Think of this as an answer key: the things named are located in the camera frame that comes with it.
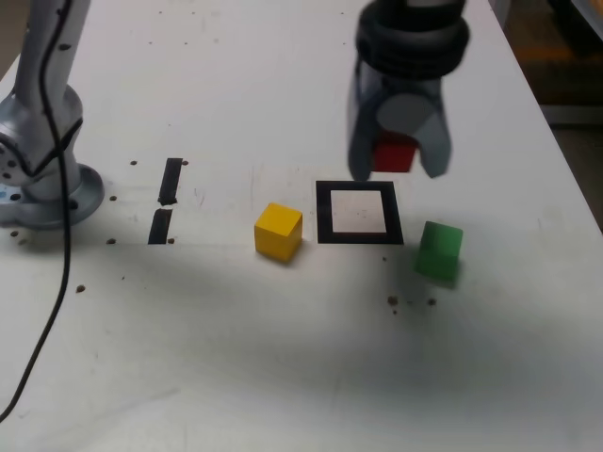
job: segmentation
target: white table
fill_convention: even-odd
[[[394,179],[407,246],[317,243],[315,181],[349,178],[364,3],[93,2],[76,153],[118,200],[75,229],[69,294],[0,450],[601,450],[603,239],[487,2],[469,2],[444,83],[449,174]],[[176,243],[148,246],[167,157],[189,161]],[[254,252],[268,202],[304,213],[291,267]],[[464,229],[454,289],[412,272],[426,220]],[[59,234],[9,232],[3,405],[61,270]]]

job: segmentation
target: cube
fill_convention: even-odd
[[[255,223],[255,250],[287,263],[302,243],[302,212],[271,202]]]
[[[463,231],[444,224],[425,223],[415,271],[436,280],[453,282],[459,269]]]

